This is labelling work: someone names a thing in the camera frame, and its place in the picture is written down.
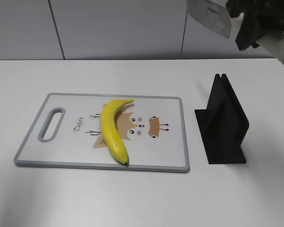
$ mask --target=table surface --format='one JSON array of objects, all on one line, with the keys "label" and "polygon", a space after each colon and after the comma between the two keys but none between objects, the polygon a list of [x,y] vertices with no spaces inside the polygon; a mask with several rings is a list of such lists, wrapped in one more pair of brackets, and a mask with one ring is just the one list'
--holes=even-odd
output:
[{"label": "table surface", "polygon": [[[209,165],[194,109],[226,73],[250,123],[245,165]],[[16,167],[50,92],[179,96],[187,174]],[[284,227],[284,66],[277,60],[0,61],[0,227]]]}]

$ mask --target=banana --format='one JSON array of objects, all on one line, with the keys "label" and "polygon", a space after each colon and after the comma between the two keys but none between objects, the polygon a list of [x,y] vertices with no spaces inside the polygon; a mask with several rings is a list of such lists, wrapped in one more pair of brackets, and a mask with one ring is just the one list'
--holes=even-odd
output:
[{"label": "banana", "polygon": [[115,125],[115,116],[126,104],[132,103],[133,99],[116,99],[104,106],[101,113],[101,133],[110,154],[118,162],[129,165],[126,147]]}]

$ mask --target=black stand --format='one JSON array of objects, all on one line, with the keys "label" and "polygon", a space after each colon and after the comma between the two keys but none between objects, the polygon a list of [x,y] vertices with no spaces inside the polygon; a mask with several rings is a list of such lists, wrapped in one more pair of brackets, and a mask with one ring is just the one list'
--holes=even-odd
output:
[{"label": "black stand", "polygon": [[241,143],[249,122],[225,74],[215,75],[206,110],[195,110],[209,164],[246,163]]}]

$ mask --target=deer illustration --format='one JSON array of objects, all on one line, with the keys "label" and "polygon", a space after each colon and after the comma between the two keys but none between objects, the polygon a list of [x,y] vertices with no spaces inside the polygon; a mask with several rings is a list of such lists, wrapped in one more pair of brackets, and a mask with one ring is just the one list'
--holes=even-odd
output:
[{"label": "deer illustration", "polygon": [[[133,112],[120,113],[115,118],[117,130],[118,130],[121,138],[124,139],[124,140],[131,140],[129,138],[129,135],[135,134],[135,128],[138,128],[138,130],[136,131],[136,134],[138,136],[140,136],[142,134],[141,130],[145,127],[144,124],[135,124],[136,121],[142,122],[143,118],[139,117],[139,118],[135,119],[135,118],[131,117],[132,114],[133,114]],[[90,117],[99,118],[100,114],[91,115]],[[163,129],[163,128],[160,127],[160,126],[169,126],[169,125],[168,124],[160,124],[159,117],[156,117],[156,116],[151,117],[149,119],[149,123],[150,123],[150,129],[149,129],[148,134],[152,138],[159,137],[160,130],[162,130],[162,131],[168,131],[169,130],[169,129]],[[89,130],[85,133],[89,133],[91,136],[98,136],[95,144],[93,145],[93,148],[102,148],[102,147],[106,146],[100,131]]]}]

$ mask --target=white cutting board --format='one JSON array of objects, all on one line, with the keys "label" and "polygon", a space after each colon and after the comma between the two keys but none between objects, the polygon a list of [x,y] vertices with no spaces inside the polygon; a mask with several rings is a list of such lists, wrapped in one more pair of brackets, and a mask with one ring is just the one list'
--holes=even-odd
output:
[{"label": "white cutting board", "polygon": [[[124,166],[113,159],[103,143],[98,116],[108,102],[128,98],[134,99],[134,104],[128,105],[117,118],[129,156],[130,164]],[[53,109],[63,110],[64,116],[55,137],[42,141],[39,134]],[[15,163],[18,166],[188,172],[181,99],[51,93],[16,154]]]}]

